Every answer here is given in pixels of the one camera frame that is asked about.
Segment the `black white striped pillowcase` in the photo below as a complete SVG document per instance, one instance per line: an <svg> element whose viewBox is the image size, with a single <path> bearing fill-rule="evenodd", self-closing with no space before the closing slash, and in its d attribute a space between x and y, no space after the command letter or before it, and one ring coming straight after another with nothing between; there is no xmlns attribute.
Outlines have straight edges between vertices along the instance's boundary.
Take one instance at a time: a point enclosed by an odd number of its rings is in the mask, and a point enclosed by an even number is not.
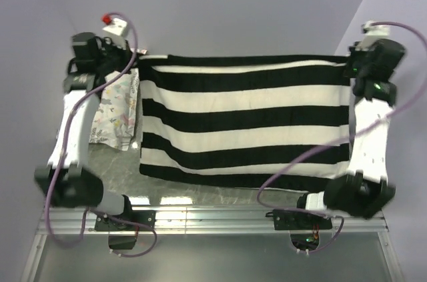
<svg viewBox="0 0 427 282"><path fill-rule="evenodd" d="M139 58L139 171L192 185L322 191L350 160L350 81L333 55Z"/></svg>

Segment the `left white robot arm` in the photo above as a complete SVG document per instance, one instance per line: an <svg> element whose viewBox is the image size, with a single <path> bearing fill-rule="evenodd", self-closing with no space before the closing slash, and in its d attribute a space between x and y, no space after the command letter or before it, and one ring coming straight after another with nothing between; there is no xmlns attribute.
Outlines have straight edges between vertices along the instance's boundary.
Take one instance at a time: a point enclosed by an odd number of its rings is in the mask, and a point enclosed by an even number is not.
<svg viewBox="0 0 427 282"><path fill-rule="evenodd" d="M129 198L112 193L87 167L89 141L95 115L105 91L127 80L135 59L128 46L118 47L110 38L82 32L71 38L74 57L63 81L63 116L57 141L46 166L37 167L34 179L45 196L45 210L52 207L85 207L111 215L119 230L134 222Z"/></svg>

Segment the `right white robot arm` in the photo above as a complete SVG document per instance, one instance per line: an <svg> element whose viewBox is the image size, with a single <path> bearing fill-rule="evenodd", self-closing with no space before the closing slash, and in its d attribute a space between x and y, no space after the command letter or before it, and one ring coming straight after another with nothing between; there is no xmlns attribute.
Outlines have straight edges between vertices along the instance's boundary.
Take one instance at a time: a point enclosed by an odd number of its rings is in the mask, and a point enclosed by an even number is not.
<svg viewBox="0 0 427 282"><path fill-rule="evenodd" d="M379 39L363 49L351 47L348 73L354 78L355 138L348 168L331 180L324 191L306 193L294 211L296 225L307 229L317 221L317 212L343 211L370 219L395 196L386 170L389 115L395 110L397 87L390 82L404 58L403 45Z"/></svg>

